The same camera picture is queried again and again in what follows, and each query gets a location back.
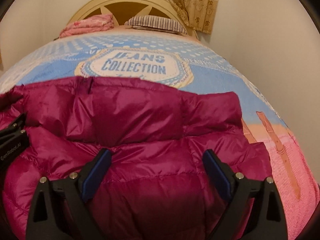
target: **wooden headboard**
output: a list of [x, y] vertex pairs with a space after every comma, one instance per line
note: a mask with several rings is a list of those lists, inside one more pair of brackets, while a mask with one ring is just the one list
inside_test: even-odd
[[78, 10], [69, 23], [108, 13], [113, 14], [115, 26], [124, 25], [133, 16], [155, 15], [170, 18], [178, 21], [188, 35], [198, 38], [196, 31], [183, 22], [168, 0], [92, 0]]

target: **metal screw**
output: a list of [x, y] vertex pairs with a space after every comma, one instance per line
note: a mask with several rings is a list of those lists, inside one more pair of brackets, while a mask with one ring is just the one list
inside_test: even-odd
[[46, 183], [47, 182], [47, 178], [46, 177], [41, 177], [39, 181], [40, 181], [40, 183]]
[[237, 173], [236, 173], [236, 178], [237, 178], [237, 179], [243, 179], [243, 178], [244, 178], [243, 173], [237, 172]]
[[274, 180], [273, 180], [273, 178], [271, 178], [271, 177], [267, 177], [266, 181], [267, 181], [269, 184], [274, 183]]
[[73, 172], [69, 175], [70, 179], [76, 179], [78, 177], [78, 173]]

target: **pillow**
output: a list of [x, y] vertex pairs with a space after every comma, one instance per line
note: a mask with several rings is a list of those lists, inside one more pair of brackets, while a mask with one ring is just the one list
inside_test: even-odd
[[68, 24], [60, 32], [59, 38], [85, 33], [108, 31], [113, 29], [114, 26], [112, 14], [93, 15], [87, 19]]
[[183, 36], [184, 34], [179, 33], [179, 32], [173, 32], [173, 31], [167, 31], [167, 30], [161, 30], [157, 28], [151, 28], [151, 27], [143, 27], [143, 26], [130, 26], [134, 30], [143, 30], [143, 31], [154, 31], [154, 32], [162, 32], [162, 33], [171, 33], [171, 34], [176, 34], [176, 35], [181, 35]]
[[124, 25], [149, 27], [188, 35], [186, 30], [177, 21], [154, 15], [134, 16], [126, 21]]

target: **striped pillow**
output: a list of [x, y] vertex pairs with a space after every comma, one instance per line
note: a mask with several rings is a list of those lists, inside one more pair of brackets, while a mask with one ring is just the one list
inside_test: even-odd
[[126, 21], [124, 25], [149, 27], [188, 35], [177, 21], [154, 15], [134, 16]]

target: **printed label graphic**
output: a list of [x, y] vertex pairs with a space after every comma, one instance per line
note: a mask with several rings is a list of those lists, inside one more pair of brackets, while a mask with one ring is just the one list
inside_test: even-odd
[[15, 147], [13, 147], [11, 150], [7, 151], [7, 153], [0, 157], [1, 161], [4, 161], [10, 154], [15, 152], [19, 147], [21, 146], [21, 143], [18, 143]]
[[176, 88], [193, 81], [188, 63], [179, 55], [147, 49], [104, 49], [79, 63], [75, 75], [136, 77]]

